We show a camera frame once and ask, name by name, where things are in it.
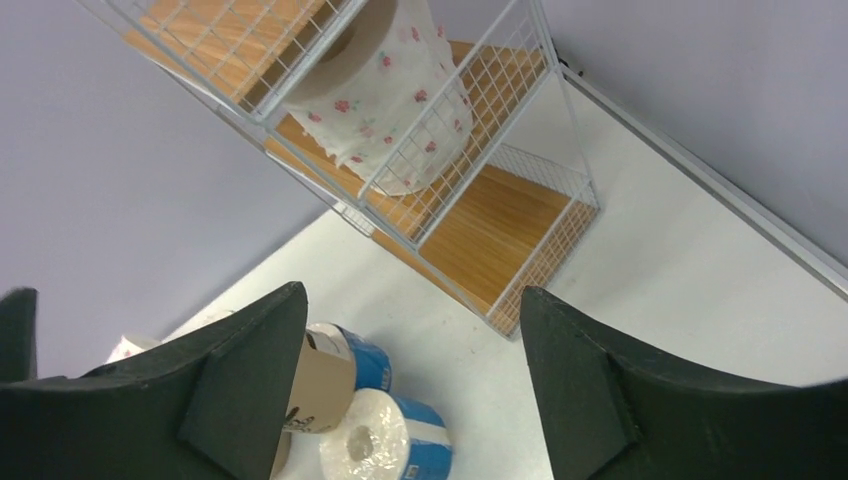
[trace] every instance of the storage rack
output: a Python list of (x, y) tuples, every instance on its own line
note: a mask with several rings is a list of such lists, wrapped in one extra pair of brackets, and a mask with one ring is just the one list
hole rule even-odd
[[(570, 102), (540, 0), (503, 0), (477, 42), (450, 42), (456, 71), (366, 180), (336, 167), (281, 102), (368, 0), (102, 0), (106, 9), (78, 1), (214, 99), (205, 103), (322, 199), (332, 197), (353, 227), (507, 338), (519, 332), (523, 288), (546, 286), (599, 212), (585, 159), (581, 171), (504, 143), (547, 80)], [(438, 109), (456, 98), (448, 93), (458, 82), (473, 111), (464, 150), (425, 189), (381, 193), (380, 178), (408, 162), (403, 151), (424, 148), (413, 131), (445, 121)], [(570, 103), (563, 120), (576, 123)]]

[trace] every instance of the shelf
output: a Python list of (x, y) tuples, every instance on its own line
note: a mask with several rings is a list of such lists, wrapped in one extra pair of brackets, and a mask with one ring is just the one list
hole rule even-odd
[[(582, 194), (573, 195), (581, 199), (590, 192), (579, 186), (576, 190)], [(486, 165), (420, 255), (450, 279), (495, 330), (510, 337), (519, 325), (524, 287), (546, 286), (597, 214), (589, 203), (570, 202), (569, 195)], [(465, 303), (402, 245), (380, 231), (373, 238)]]
[[(131, 0), (108, 0), (117, 11)], [(138, 19), (140, 27), (182, 58), (224, 96), (253, 112), (324, 34), (349, 0), (156, 0)], [(138, 30), (124, 40), (160, 65), (196, 79)]]
[[(473, 49), (473, 45), (465, 42), (451, 42), (451, 47), (456, 64), (460, 64)], [(547, 63), (540, 50), (491, 46), (481, 48), (460, 72), (474, 110), (474, 129), (463, 154), (446, 169), (440, 179), (424, 191), (415, 195), (390, 197), (369, 190), (364, 195), (364, 203), (412, 242), (422, 238), (432, 225), (432, 220), (450, 204), (453, 195), (472, 180), (474, 167), (485, 161), (481, 154), (499, 137), (499, 132), (510, 115), (518, 110), (522, 100), (541, 83), (546, 69)], [(337, 182), (348, 198), (357, 198), (364, 182), (346, 167), (337, 168), (333, 160), (325, 155), (312, 137), (304, 134), (303, 128), (291, 116), (286, 116), (277, 128), (277, 133), (300, 149), (315, 167)], [(336, 190), (273, 137), (268, 139), (265, 147), (331, 192)]]

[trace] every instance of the white tabletop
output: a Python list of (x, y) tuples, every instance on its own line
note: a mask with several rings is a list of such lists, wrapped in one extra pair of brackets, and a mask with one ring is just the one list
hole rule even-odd
[[(572, 91), (603, 214), (550, 286), (597, 320), (704, 365), (804, 385), (848, 374), (848, 304)], [(558, 85), (507, 141), (576, 163)], [(329, 212), (174, 335), (298, 280), (310, 322), (386, 349), (394, 391), (432, 405), (452, 434), (451, 480), (552, 479), (520, 341), (510, 343)], [(296, 436), (281, 478), (320, 478)]]

